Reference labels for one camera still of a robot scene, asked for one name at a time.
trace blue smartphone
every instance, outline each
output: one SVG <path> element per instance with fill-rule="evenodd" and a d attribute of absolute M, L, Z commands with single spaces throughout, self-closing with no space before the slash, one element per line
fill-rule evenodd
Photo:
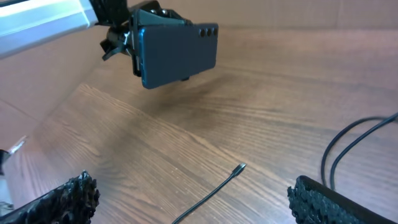
<path fill-rule="evenodd" d="M 218 24 L 147 26 L 139 31 L 142 85 L 151 89 L 214 68 Z"/>

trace wooden surface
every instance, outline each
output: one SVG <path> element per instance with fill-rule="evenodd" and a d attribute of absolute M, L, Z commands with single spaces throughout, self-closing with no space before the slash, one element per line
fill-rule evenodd
<path fill-rule="evenodd" d="M 224 27 L 216 68 L 155 90 L 117 55 L 7 162 L 12 199 L 20 207 L 86 169 L 101 192 L 93 223 L 170 223 L 245 162 L 184 223 L 294 223 L 286 189 L 299 175 L 320 180 L 337 132 L 398 111 L 397 39 L 392 30 Z M 336 171 L 339 193 L 395 222 L 397 132 L 370 135 Z"/>

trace table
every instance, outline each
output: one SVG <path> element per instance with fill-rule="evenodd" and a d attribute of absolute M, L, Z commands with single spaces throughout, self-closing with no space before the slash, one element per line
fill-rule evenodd
<path fill-rule="evenodd" d="M 12 199 L 20 207 L 86 169 L 101 192 L 93 223 L 171 223 L 245 162 L 184 222 L 294 223 L 287 187 L 299 175 L 320 180 L 337 132 L 398 111 L 397 39 L 398 30 L 221 27 L 216 68 L 154 90 L 117 55 L 6 163 Z M 336 171 L 337 192 L 395 222 L 397 132 L 376 131 Z"/>

